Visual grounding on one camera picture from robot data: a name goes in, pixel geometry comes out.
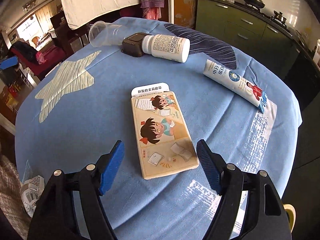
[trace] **metal screw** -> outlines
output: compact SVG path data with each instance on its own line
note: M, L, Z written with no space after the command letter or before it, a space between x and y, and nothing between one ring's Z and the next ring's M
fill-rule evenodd
M61 175L61 173L62 173L62 171L61 170L56 170L56 171L54 171L54 176L60 176Z
M261 170L259 171L259 174L262 176L262 177L266 177L268 175L268 173L264 170Z
M87 169L88 171L93 171L95 167L96 167L96 165L94 165L94 164L89 164L89 165L86 167L86 169Z
M234 171L236 169L236 166L234 164L232 164L232 163L228 163L227 164L227 169L231 170L231 171Z

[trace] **green cabinet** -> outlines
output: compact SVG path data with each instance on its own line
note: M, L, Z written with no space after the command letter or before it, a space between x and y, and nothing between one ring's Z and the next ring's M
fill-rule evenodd
M223 35L223 40L248 55L254 54L260 39L259 35L230 22L227 22Z
M229 9L228 22L235 23L236 25L257 34L260 37L266 27L266 23L264 21L233 7L230 7Z
M227 42L283 79L299 50L277 28L228 3L198 0L196 30Z
M229 6L210 0L198 0L196 30L222 40Z

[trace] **star pattern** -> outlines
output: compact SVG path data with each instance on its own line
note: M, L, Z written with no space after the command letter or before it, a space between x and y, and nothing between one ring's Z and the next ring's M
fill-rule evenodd
M94 52L77 61L64 61L57 70L54 78L46 84L35 96L43 99L39 122L43 122L52 111L54 106L65 94L72 93L94 83L94 78L85 68L99 55L101 51Z

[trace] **clear plastic cup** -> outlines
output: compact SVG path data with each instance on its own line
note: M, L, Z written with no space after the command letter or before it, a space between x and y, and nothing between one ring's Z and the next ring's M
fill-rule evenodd
M128 29L123 25L96 22L89 31L90 44L96 48L107 45L121 45L129 36Z

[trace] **protein drink packet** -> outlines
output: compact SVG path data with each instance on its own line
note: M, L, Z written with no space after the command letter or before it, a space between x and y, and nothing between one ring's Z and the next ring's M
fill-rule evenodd
M247 99L264 113L268 97L267 94L255 84L252 84L230 69L208 59L205 63L203 74L226 88L229 88L244 99Z
M44 190L44 178L36 176L23 183L20 189L21 200L27 214L33 217L36 203Z

